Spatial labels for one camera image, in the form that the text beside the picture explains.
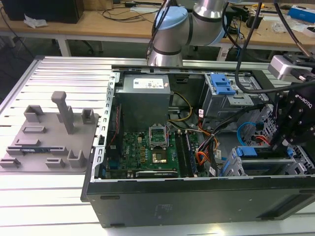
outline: robotiq logo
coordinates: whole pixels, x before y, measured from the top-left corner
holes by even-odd
[[[295,97],[298,97],[302,102],[304,102],[310,109],[312,108],[312,103],[310,103],[308,100],[306,100],[305,98],[301,97],[300,95],[296,95]]]

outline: black computer tower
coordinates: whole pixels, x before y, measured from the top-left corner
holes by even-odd
[[[83,0],[2,0],[5,12],[12,21],[33,19],[75,24],[81,18]]]

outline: yellow wire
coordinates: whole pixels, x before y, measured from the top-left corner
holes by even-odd
[[[191,106],[190,103],[187,101],[187,99],[185,99],[184,96],[182,96],[179,92],[174,92],[174,94],[177,94],[178,96],[180,96],[180,97],[189,105],[190,111],[189,111],[188,116],[185,117],[185,118],[181,118],[181,119],[168,119],[167,121],[186,121],[186,120],[188,120],[188,119],[191,117],[191,115],[192,115],[192,106]]]
[[[198,127],[198,129],[199,130],[201,130],[203,133],[205,133],[206,135],[208,135],[208,136],[210,136],[211,134],[210,133],[208,133],[207,131],[205,131],[205,130],[203,130],[203,129],[200,129],[199,127]],[[218,148],[218,140],[214,137],[214,139],[215,139],[215,142],[216,142],[216,146],[215,146],[215,149],[214,149],[214,151],[216,151],[217,150],[217,148]]]

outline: blue latch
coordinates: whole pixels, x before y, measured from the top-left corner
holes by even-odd
[[[232,89],[231,82],[224,74],[211,74],[211,83],[216,88],[217,95],[235,95],[236,91]]]
[[[293,151],[293,149],[290,148],[290,147],[288,147],[288,148],[286,149],[286,153],[289,155],[289,157],[293,157],[293,155],[294,155],[294,151]]]
[[[255,148],[249,146],[242,146],[236,149],[238,156],[257,156]]]

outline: metal table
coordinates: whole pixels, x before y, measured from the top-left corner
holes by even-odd
[[[63,90],[74,112],[82,108],[101,112],[112,65],[145,64],[143,59],[35,60],[0,106],[0,156],[23,124],[29,104],[56,112],[50,97]],[[236,63],[184,61],[184,66],[233,69]],[[242,68],[262,69],[275,86],[284,85],[268,72],[267,64],[245,62]],[[84,175],[0,175],[0,235],[315,235],[315,204],[284,221],[103,229],[90,204],[80,201],[83,180]]]

